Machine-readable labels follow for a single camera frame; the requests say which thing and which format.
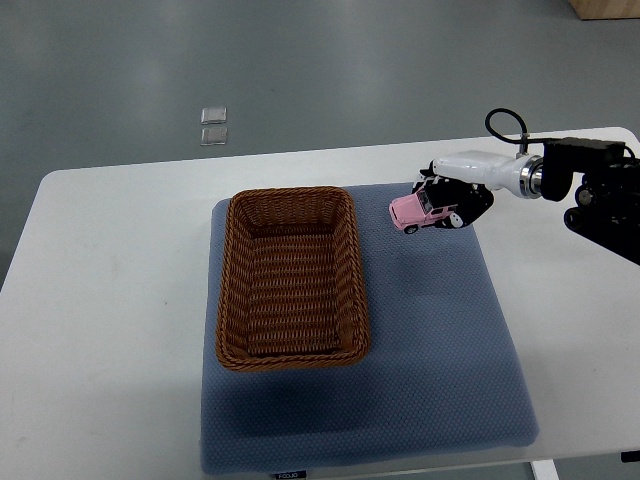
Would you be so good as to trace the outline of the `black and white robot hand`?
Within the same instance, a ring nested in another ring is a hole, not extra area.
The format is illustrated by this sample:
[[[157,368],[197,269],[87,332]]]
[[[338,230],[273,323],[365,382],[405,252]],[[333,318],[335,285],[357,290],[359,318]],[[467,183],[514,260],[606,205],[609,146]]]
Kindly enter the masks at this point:
[[[435,226],[459,229],[471,225],[493,205],[497,190],[524,199],[539,198],[542,166],[543,158],[533,154],[510,157],[465,151],[432,160],[419,171],[414,189],[442,193],[451,199],[455,209]]]

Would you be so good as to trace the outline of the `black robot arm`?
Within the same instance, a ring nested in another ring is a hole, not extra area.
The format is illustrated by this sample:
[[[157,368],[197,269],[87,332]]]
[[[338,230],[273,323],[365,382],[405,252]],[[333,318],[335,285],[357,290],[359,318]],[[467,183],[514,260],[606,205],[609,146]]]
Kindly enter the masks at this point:
[[[565,137],[544,143],[540,192],[576,205],[564,213],[572,232],[639,263],[639,159],[625,143]]]

